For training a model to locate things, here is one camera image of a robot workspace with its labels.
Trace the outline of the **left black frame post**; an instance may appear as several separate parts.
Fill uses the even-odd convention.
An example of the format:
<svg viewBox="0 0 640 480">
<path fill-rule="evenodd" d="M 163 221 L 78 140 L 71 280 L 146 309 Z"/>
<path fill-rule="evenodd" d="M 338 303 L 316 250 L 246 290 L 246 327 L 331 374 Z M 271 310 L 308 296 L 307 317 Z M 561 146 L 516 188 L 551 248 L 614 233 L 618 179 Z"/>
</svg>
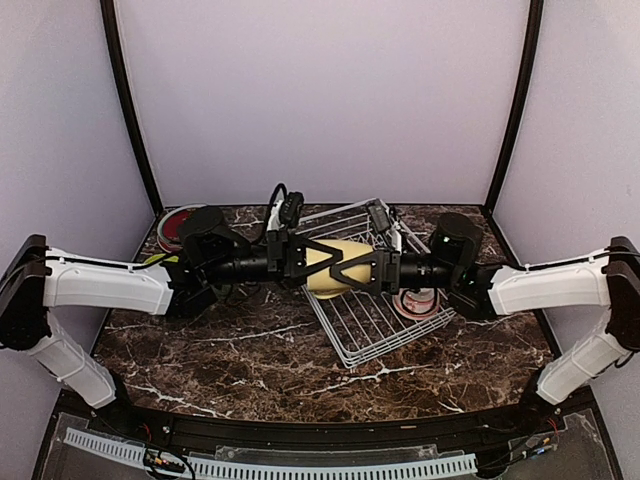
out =
<svg viewBox="0 0 640 480">
<path fill-rule="evenodd" d="M 129 142 L 152 212 L 158 216 L 164 210 L 164 205 L 152 172 L 133 101 L 117 20 L 116 3 L 113 0 L 100 0 L 99 4 L 112 75 Z"/>
</svg>

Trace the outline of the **right black frame post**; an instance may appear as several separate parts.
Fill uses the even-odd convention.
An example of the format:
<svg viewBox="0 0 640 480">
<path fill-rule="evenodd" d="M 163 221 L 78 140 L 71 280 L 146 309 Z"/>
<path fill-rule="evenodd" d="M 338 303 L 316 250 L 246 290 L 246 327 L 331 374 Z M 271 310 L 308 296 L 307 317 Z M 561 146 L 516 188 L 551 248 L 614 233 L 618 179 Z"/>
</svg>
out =
<svg viewBox="0 0 640 480">
<path fill-rule="evenodd" d="M 529 2 L 522 54 L 511 107 L 494 173 L 483 204 L 483 209 L 487 216 L 492 216 L 496 210 L 515 149 L 533 74 L 543 11 L 543 0 L 531 0 Z"/>
</svg>

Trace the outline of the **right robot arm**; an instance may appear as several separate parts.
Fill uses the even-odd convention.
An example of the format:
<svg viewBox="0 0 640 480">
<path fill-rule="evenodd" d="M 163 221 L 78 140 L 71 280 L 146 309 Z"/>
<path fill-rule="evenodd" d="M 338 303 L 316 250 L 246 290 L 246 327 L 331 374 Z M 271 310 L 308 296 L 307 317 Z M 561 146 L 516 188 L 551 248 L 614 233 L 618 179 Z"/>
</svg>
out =
<svg viewBox="0 0 640 480">
<path fill-rule="evenodd" d="M 371 294 L 440 288 L 449 305 L 470 319 L 489 320 L 527 310 L 598 305 L 606 311 L 591 332 L 536 372 L 510 413 L 521 434 L 534 432 L 549 412 L 588 380 L 639 350 L 639 252 L 623 236 L 580 257 L 510 266 L 476 261 L 483 232 L 468 217 L 439 217 L 424 255 L 374 250 L 331 266 L 330 277 Z"/>
</svg>

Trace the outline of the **lime green bowl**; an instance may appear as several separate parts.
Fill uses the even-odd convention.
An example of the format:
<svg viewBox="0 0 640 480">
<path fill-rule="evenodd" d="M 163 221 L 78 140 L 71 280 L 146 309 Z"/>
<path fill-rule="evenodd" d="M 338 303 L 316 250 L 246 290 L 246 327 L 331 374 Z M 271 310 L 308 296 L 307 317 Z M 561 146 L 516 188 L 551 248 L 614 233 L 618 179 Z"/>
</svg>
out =
<svg viewBox="0 0 640 480">
<path fill-rule="evenodd" d="M 146 258 L 142 264 L 147 265 L 155 265 L 162 262 L 177 262 L 179 260 L 179 256 L 176 254 L 164 253 L 164 254 L 154 254 L 148 258 Z"/>
</svg>

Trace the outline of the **light teal plate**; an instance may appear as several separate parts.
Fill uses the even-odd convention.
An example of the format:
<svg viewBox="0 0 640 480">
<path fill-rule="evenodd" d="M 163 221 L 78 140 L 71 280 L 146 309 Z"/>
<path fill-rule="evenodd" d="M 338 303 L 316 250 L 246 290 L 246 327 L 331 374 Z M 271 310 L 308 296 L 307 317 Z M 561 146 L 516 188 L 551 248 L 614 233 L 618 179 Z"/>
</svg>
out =
<svg viewBox="0 0 640 480">
<path fill-rule="evenodd" d="M 177 229 L 204 204 L 191 204 L 175 208 L 162 217 L 156 228 L 157 243 L 165 252 L 176 252 L 182 247 Z"/>
</svg>

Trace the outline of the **black frame post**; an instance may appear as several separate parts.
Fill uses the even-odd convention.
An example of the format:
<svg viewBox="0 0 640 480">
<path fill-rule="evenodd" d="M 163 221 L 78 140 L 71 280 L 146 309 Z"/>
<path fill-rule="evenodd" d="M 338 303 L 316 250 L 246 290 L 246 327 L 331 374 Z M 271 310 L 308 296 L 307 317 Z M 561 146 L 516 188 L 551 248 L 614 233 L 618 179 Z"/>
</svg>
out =
<svg viewBox="0 0 640 480">
<path fill-rule="evenodd" d="M 152 212 L 158 216 L 164 210 L 164 205 L 152 172 L 133 101 L 117 20 L 116 3 L 113 0 L 100 0 L 99 4 L 112 75 L 129 142 Z"/>
<path fill-rule="evenodd" d="M 483 209 L 487 216 L 492 216 L 496 210 L 515 149 L 533 74 L 543 11 L 543 0 L 531 0 L 529 2 L 522 54 L 511 107 L 494 173 L 483 204 Z"/>
</svg>

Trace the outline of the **dark red floral bowl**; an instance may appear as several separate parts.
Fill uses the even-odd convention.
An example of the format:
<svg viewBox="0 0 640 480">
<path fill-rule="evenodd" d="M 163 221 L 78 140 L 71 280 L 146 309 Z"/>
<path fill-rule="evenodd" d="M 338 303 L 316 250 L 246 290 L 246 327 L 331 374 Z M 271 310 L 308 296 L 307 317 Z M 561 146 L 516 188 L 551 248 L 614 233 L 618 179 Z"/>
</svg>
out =
<svg viewBox="0 0 640 480">
<path fill-rule="evenodd" d="M 167 243 L 180 243 L 178 228 L 191 216 L 193 209 L 174 210 L 164 219 L 161 227 L 161 234 Z"/>
</svg>

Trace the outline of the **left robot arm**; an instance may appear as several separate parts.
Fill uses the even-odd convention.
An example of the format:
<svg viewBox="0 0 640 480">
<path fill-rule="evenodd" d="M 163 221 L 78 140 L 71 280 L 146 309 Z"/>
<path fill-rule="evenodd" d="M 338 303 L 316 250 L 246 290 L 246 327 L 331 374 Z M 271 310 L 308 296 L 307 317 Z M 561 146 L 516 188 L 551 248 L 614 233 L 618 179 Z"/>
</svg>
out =
<svg viewBox="0 0 640 480">
<path fill-rule="evenodd" d="M 42 235 L 24 242 L 1 278 L 1 345 L 34 357 L 120 436 L 141 427 L 112 373 L 60 326 L 59 306 L 124 309 L 158 316 L 196 315 L 216 301 L 215 289 L 243 281 L 294 284 L 331 268 L 343 252 L 290 232 L 270 230 L 264 246 L 226 223 L 215 206 L 196 209 L 178 228 L 181 249 L 146 264 L 82 257 L 50 248 Z"/>
</svg>

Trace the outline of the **pink and white cup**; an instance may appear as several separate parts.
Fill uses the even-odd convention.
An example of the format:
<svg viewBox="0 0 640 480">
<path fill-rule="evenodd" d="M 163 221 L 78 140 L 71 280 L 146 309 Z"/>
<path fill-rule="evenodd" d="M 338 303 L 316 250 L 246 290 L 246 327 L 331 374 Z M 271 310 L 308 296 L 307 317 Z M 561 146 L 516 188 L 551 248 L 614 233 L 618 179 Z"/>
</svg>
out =
<svg viewBox="0 0 640 480">
<path fill-rule="evenodd" d="M 437 289 L 401 289 L 392 296 L 392 305 L 400 317 L 420 322 L 438 313 L 439 292 Z"/>
</svg>

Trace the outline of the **yellow mug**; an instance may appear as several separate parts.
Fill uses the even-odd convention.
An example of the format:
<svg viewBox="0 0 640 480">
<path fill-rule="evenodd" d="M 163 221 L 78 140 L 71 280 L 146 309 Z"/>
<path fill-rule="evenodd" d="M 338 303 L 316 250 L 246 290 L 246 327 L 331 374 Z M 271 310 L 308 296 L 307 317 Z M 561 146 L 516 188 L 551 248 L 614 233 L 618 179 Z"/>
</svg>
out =
<svg viewBox="0 0 640 480">
<path fill-rule="evenodd" d="M 318 243 L 340 250 L 343 256 L 341 263 L 373 252 L 371 245 L 351 240 L 325 239 L 318 240 Z M 306 250 L 306 261 L 309 266 L 314 266 L 330 258 L 330 253 L 311 248 Z M 354 265 L 347 268 L 342 275 L 356 282 L 366 284 L 371 277 L 371 266 L 368 264 Z M 331 276 L 330 266 L 310 275 L 306 280 L 306 287 L 314 297 L 320 300 L 328 300 L 340 296 L 352 289 L 351 285 L 336 280 Z"/>
</svg>

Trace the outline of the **black front rail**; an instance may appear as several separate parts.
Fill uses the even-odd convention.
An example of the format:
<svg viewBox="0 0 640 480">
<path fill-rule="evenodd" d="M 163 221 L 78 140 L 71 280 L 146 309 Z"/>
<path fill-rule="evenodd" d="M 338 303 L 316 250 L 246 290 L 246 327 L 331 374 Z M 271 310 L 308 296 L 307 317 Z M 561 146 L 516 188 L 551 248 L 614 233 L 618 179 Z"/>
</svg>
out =
<svg viewBox="0 0 640 480">
<path fill-rule="evenodd" d="M 136 406 L 125 410 L 127 427 L 115 417 L 92 414 L 79 395 L 59 393 L 52 420 L 69 414 L 100 433 L 146 441 L 179 454 L 212 453 L 219 447 L 294 451 L 354 451 L 435 445 L 441 451 L 476 453 L 482 464 L 504 464 L 534 436 L 551 432 L 563 449 L 607 450 L 609 437 L 593 392 L 582 387 L 551 421 L 521 432 L 515 427 L 515 405 L 431 418 L 368 423 L 282 423 L 214 419 Z"/>
</svg>

